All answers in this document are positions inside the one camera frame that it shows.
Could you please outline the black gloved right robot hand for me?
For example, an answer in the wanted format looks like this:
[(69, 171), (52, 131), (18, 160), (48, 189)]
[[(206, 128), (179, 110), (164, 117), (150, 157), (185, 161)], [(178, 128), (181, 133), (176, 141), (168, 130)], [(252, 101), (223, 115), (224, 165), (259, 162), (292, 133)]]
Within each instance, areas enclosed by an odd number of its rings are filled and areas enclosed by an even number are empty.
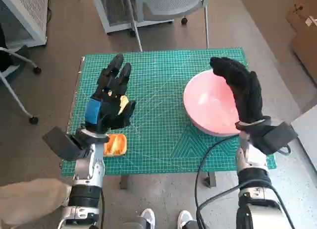
[(254, 71), (227, 57), (211, 57), (213, 73), (225, 79), (233, 93), (239, 120), (251, 124), (263, 120), (262, 88)]

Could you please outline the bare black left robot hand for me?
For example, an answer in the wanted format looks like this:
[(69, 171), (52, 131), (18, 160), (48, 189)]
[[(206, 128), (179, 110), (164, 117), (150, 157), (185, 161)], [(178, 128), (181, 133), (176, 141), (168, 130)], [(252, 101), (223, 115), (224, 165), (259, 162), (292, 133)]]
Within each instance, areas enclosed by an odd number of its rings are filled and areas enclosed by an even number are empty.
[(123, 54), (117, 54), (98, 78), (97, 87), (85, 110), (85, 128), (97, 134), (109, 129), (120, 129), (130, 125), (136, 102), (122, 103), (131, 74), (131, 64), (123, 64)]

